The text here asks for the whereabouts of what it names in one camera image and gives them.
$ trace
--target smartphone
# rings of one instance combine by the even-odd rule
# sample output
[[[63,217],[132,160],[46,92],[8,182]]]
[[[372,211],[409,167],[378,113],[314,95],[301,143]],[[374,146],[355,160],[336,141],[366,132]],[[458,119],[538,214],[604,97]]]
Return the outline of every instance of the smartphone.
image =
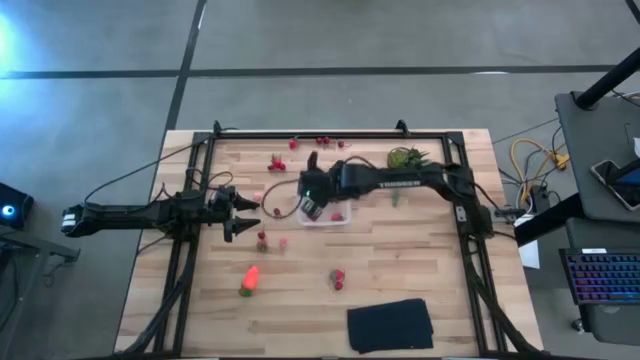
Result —
[[[630,211],[640,208],[640,185],[630,179],[635,180],[636,172],[629,172],[622,177],[618,177],[620,167],[611,160],[604,160],[591,167],[591,173],[606,186],[607,189]]]

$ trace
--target clear plastic container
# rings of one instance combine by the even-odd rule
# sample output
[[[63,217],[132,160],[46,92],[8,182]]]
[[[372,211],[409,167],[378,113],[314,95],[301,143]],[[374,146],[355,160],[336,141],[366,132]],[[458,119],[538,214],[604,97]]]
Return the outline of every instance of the clear plastic container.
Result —
[[[333,214],[341,214],[342,220],[332,221],[331,216]],[[298,223],[302,226],[308,227],[321,227],[321,226],[341,226],[351,223],[351,200],[340,201],[337,203],[329,203],[322,210],[322,214],[313,221],[307,214],[302,212],[301,207],[296,211],[296,218]]]

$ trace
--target table leg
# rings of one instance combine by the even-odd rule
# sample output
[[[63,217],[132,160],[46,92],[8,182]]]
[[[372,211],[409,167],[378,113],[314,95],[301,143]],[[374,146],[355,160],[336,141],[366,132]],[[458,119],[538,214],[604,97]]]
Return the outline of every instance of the table leg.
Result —
[[[526,245],[540,236],[564,226],[567,219],[572,217],[584,218],[582,201],[578,193],[562,200],[542,214],[536,215],[526,223],[517,226],[515,235],[518,246]]]

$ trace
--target gray floor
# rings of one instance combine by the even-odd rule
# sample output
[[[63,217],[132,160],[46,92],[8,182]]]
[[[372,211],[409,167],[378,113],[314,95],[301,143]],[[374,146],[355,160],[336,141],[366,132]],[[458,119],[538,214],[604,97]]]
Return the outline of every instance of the gray floor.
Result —
[[[180,68],[196,0],[0,0],[0,71]],[[601,65],[637,46],[640,26],[613,0],[209,0],[193,68],[309,66]],[[600,73],[190,79],[178,129],[214,120],[240,128],[489,128],[493,139],[555,117],[553,96]],[[16,359],[110,353],[139,232],[76,240],[62,209],[97,185],[155,159],[175,79],[0,80],[0,182],[32,194],[29,231],[82,248],[52,288],[40,286],[19,327]],[[640,89],[633,77],[620,91]],[[556,122],[526,134],[548,144]],[[514,173],[511,140],[496,144]],[[522,147],[520,161],[531,151]],[[99,193],[104,203],[148,198],[152,171]],[[562,197],[570,170],[549,177]],[[505,185],[513,202],[515,188]],[[556,354],[634,358],[637,350],[568,328],[575,317],[547,237],[543,272],[527,271],[545,348]]]

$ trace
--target black desk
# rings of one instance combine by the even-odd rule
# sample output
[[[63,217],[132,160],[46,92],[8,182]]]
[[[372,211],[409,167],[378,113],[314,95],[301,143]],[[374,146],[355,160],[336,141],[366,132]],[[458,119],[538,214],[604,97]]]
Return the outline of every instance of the black desk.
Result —
[[[569,219],[566,230],[572,248],[640,247],[640,225]],[[580,306],[580,314],[598,341],[640,345],[640,306]]]
[[[600,100],[594,110],[584,111],[571,94],[555,99],[578,193],[518,226],[519,245],[563,226],[569,218],[640,223],[640,211],[628,211],[590,172],[603,160],[624,166],[637,159],[633,137],[640,137],[640,108],[609,97]]]

